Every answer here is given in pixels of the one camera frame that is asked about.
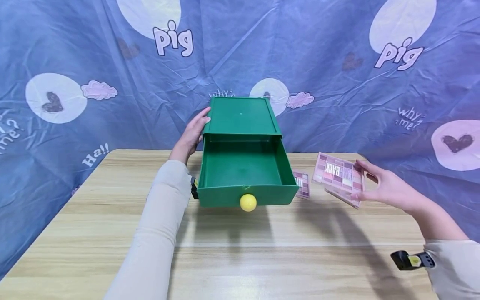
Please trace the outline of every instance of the sleeve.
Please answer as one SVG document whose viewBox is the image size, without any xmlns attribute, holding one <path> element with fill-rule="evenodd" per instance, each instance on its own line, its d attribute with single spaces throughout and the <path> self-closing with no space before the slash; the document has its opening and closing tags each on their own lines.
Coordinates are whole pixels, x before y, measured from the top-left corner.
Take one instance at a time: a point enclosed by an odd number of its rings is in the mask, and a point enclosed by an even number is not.
<svg viewBox="0 0 480 300">
<path fill-rule="evenodd" d="M 168 160 L 147 196 L 132 246 L 104 299 L 166 299 L 175 239 L 190 199 L 187 167 Z"/>
<path fill-rule="evenodd" d="M 480 299 L 480 244 L 472 240 L 427 240 L 425 251 L 435 267 L 427 268 L 440 300 Z"/>
</svg>

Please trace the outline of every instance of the pink cloud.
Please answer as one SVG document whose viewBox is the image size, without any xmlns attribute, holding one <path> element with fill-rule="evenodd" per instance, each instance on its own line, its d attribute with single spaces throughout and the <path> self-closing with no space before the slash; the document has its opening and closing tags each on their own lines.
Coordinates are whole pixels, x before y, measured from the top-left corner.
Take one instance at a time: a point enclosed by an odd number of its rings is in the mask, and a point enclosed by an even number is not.
<svg viewBox="0 0 480 300">
<path fill-rule="evenodd" d="M 96 80 L 90 80 L 88 84 L 82 85 L 81 89 L 86 98 L 95 100 L 110 99 L 118 95 L 116 88 Z"/>
<path fill-rule="evenodd" d="M 312 103 L 314 99 L 310 93 L 300 92 L 295 96 L 290 96 L 286 106 L 288 108 L 301 108 L 302 106 Z"/>
</svg>

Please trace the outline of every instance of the yellow knob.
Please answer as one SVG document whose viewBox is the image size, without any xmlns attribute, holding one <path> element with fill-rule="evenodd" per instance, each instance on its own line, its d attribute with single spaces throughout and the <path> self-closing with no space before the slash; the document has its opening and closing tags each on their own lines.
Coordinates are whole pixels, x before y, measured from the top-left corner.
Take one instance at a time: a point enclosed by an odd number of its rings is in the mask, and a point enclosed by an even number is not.
<svg viewBox="0 0 480 300">
<path fill-rule="evenodd" d="M 257 199 L 252 194 L 245 194 L 240 198 L 240 207 L 246 212 L 251 212 L 257 207 Z"/>
</svg>

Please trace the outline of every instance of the eyeshadow palette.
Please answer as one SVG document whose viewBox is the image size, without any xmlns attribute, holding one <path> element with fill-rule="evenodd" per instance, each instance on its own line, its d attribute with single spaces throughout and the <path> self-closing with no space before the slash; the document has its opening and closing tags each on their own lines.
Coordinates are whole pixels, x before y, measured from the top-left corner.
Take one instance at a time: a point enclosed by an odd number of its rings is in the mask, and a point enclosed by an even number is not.
<svg viewBox="0 0 480 300">
<path fill-rule="evenodd" d="M 325 191 L 338 199 L 359 208 L 360 201 L 350 195 L 365 190 L 365 175 L 352 162 L 319 152 L 312 180 L 325 185 Z"/>
<path fill-rule="evenodd" d="M 295 196 L 303 199 L 310 199 L 310 181 L 308 179 L 308 174 L 293 171 L 293 177 L 295 177 L 295 181 L 300 187 Z"/>
</svg>

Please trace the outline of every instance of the hand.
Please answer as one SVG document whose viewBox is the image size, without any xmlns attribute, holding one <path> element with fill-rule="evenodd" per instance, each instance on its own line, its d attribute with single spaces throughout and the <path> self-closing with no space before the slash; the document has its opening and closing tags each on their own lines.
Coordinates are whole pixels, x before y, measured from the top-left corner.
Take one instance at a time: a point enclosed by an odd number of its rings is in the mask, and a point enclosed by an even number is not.
<svg viewBox="0 0 480 300">
<path fill-rule="evenodd" d="M 378 183 L 378 187 L 375 190 L 352 194 L 352 198 L 360 201 L 379 201 L 400 208 L 408 214 L 431 202 L 394 172 L 384 170 L 368 161 L 357 159 L 356 164 L 368 172 L 367 177 Z"/>
<path fill-rule="evenodd" d="M 168 159 L 175 159 L 185 165 L 187 164 L 190 155 L 195 152 L 198 143 L 202 141 L 202 130 L 205 124 L 210 121 L 210 117 L 206 116 L 209 111 L 210 107 L 205 108 L 187 124 Z"/>
</svg>

